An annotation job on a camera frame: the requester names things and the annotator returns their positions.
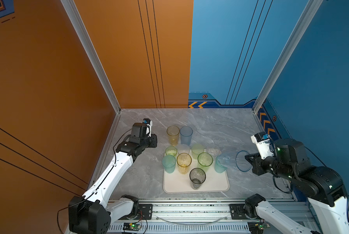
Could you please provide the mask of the small green cup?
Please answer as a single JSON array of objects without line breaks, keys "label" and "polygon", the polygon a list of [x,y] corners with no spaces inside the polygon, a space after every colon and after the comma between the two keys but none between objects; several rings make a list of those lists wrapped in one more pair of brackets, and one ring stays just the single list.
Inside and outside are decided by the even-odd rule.
[{"label": "small green cup", "polygon": [[177,156],[177,148],[176,147],[174,147],[174,146],[168,146],[167,148],[166,148],[166,150],[165,150],[165,155],[167,156],[167,155],[172,155],[172,156],[174,156],[174,157],[176,157]]},{"label": "small green cup", "polygon": [[202,144],[196,143],[192,146],[191,155],[194,160],[198,159],[199,154],[204,152],[204,146]]}]

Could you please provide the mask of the yellow tall cup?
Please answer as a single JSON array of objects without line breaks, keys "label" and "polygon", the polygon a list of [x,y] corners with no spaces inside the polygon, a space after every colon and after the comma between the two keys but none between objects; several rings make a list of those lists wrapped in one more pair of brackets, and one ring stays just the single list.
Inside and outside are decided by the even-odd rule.
[{"label": "yellow tall cup", "polygon": [[169,139],[169,143],[172,146],[177,146],[179,141],[180,129],[178,126],[172,125],[167,128],[167,135]]}]

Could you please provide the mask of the teal tall cup back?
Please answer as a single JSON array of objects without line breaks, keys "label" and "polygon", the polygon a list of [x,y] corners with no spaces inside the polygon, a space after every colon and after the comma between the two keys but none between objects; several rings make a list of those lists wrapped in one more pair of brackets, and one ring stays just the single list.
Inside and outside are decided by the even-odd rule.
[{"label": "teal tall cup back", "polygon": [[162,159],[162,165],[166,173],[173,173],[176,166],[176,158],[172,155],[166,155]]}]

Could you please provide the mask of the teal tall cup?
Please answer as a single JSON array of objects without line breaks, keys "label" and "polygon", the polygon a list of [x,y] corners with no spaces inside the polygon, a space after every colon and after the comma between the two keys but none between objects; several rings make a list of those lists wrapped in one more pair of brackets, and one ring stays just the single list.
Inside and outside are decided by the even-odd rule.
[{"label": "teal tall cup", "polygon": [[216,159],[215,159],[215,165],[214,165],[214,169],[217,173],[223,173],[224,171],[226,171],[226,167],[223,166],[220,162],[220,157],[217,156]]},{"label": "teal tall cup", "polygon": [[166,155],[162,159],[162,165],[166,173],[173,173],[176,166],[176,158],[172,155]]}]

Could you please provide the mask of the clear dimpled small cup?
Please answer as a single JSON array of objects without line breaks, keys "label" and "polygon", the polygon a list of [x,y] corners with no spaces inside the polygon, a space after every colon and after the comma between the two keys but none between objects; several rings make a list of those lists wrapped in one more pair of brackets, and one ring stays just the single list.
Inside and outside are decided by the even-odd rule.
[{"label": "clear dimpled small cup", "polygon": [[177,152],[178,154],[189,154],[190,153],[190,146],[186,145],[186,144],[180,144],[177,147]]}]

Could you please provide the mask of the blue tall cup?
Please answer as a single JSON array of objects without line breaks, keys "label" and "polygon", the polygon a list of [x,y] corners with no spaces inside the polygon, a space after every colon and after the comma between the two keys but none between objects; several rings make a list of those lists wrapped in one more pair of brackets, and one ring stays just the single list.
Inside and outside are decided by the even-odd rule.
[{"label": "blue tall cup", "polygon": [[252,165],[245,159],[249,155],[248,151],[228,150],[216,158],[216,162],[226,168],[248,172]]},{"label": "blue tall cup", "polygon": [[180,129],[181,144],[190,146],[192,141],[193,129],[189,126],[183,126]]}]

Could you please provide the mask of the amber tall cup back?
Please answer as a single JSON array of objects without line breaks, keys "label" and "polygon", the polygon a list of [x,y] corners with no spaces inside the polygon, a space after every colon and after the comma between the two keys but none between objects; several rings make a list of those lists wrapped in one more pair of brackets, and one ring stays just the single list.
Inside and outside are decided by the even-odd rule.
[{"label": "amber tall cup back", "polygon": [[176,159],[178,170],[181,174],[187,174],[192,164],[192,157],[187,153],[182,153]]}]

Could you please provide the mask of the grey smoky tall cup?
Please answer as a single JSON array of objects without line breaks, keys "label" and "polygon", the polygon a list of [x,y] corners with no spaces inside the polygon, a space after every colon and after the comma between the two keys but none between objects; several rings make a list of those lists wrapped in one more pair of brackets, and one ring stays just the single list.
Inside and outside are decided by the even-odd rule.
[{"label": "grey smoky tall cup", "polygon": [[194,168],[190,171],[189,178],[193,189],[197,190],[206,180],[206,173],[201,168]]}]

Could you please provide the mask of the green tall cup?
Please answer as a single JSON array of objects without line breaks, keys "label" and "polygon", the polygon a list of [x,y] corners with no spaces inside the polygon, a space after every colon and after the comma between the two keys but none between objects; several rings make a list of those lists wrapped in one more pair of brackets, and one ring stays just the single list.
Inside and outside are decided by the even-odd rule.
[{"label": "green tall cup", "polygon": [[198,155],[197,161],[198,167],[207,172],[213,164],[213,157],[209,153],[204,152]]}]

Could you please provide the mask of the teal tall cup front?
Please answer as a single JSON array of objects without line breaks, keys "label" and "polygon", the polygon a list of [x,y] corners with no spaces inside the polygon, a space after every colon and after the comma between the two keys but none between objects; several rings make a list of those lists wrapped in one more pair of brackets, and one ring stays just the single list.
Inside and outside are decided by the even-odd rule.
[{"label": "teal tall cup front", "polygon": [[224,171],[226,171],[226,167],[223,166],[220,162],[220,157],[217,156],[216,159],[215,159],[215,165],[214,165],[214,169],[217,173],[223,173]]}]

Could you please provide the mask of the clear faceted small cup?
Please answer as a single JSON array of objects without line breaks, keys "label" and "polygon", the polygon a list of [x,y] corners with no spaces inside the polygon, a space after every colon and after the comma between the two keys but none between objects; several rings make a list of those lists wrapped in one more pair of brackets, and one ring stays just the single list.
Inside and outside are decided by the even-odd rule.
[{"label": "clear faceted small cup", "polygon": [[217,157],[221,154],[221,150],[218,147],[208,147],[206,152],[212,157]]}]

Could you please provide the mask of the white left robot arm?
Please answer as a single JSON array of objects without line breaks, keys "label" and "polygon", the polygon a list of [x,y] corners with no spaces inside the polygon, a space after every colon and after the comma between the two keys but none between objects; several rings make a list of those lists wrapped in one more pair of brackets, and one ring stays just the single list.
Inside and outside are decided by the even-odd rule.
[{"label": "white left robot arm", "polygon": [[135,218],[139,199],[124,195],[107,210],[110,197],[127,169],[147,148],[156,148],[157,135],[152,133],[153,122],[144,119],[135,123],[129,134],[123,134],[114,150],[114,158],[97,181],[81,196],[74,196],[65,208],[69,230],[76,234],[106,234],[112,222],[122,217]]}]

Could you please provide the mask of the green circuit board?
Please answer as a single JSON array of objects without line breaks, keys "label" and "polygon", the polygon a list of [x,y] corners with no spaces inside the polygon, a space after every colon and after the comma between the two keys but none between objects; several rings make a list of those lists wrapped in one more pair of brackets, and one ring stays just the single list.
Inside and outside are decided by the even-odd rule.
[{"label": "green circuit board", "polygon": [[264,231],[269,229],[271,226],[266,222],[249,222],[248,227],[251,234],[263,234]]},{"label": "green circuit board", "polygon": [[123,224],[123,233],[128,234],[137,234],[142,229],[140,223],[124,223]]}]

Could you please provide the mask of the left green circuit board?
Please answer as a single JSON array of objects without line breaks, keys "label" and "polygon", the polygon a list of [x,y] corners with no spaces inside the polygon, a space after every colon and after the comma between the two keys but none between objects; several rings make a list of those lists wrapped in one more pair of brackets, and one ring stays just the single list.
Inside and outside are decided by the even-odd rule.
[{"label": "left green circuit board", "polygon": [[124,223],[123,224],[123,233],[128,234],[137,234],[142,229],[140,223]]}]

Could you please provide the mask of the clear tube on rail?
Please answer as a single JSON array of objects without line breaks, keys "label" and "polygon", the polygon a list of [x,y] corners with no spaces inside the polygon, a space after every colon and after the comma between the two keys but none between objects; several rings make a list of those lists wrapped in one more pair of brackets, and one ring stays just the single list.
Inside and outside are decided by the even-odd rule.
[{"label": "clear tube on rail", "polygon": [[184,225],[184,226],[190,226],[190,225],[196,225],[196,226],[210,226],[210,225],[213,225],[213,224],[216,224],[222,220],[227,220],[228,217],[225,216],[225,217],[221,217],[217,220],[214,220],[214,221],[209,221],[209,222],[204,222],[204,221],[194,221],[194,222],[191,222],[191,221],[184,221],[184,222],[176,222],[176,221],[169,221],[167,219],[164,219],[164,218],[161,218],[157,215],[154,216],[156,218],[156,220],[161,220],[161,221],[164,221],[166,223],[170,223],[170,224],[174,224],[174,225]]}]

